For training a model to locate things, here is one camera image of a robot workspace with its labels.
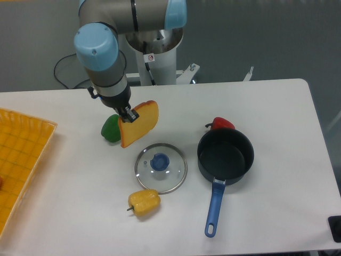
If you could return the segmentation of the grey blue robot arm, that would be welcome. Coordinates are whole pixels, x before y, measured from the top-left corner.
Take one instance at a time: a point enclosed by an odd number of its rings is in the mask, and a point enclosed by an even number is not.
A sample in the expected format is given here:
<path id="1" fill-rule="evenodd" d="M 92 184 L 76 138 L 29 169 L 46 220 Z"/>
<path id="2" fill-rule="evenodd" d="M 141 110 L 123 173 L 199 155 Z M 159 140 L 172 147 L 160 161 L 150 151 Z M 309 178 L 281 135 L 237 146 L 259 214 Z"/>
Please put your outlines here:
<path id="1" fill-rule="evenodd" d="M 135 51 L 142 85 L 176 83 L 176 50 L 187 22 L 186 1 L 80 1 L 76 55 L 92 83 L 89 93 L 124 122 L 138 113 L 120 56 L 119 36 Z"/>

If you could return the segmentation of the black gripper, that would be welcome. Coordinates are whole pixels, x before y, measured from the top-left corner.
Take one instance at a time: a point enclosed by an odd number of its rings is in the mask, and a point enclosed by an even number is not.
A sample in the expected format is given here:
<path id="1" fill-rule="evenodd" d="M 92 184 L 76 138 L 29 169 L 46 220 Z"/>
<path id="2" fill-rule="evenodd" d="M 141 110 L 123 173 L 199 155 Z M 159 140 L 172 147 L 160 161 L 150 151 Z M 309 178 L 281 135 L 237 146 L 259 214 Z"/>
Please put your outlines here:
<path id="1" fill-rule="evenodd" d="M 133 123 L 139 118 L 139 114 L 136 112 L 136 110 L 131 109 L 131 105 L 129 104 L 131 97 L 131 89 L 129 86 L 127 86 L 118 95 L 109 97 L 103 96 L 100 93 L 94 94 L 93 87 L 89 87 L 87 90 L 91 98 L 100 98 L 105 106 L 113 108 L 124 123 Z"/>

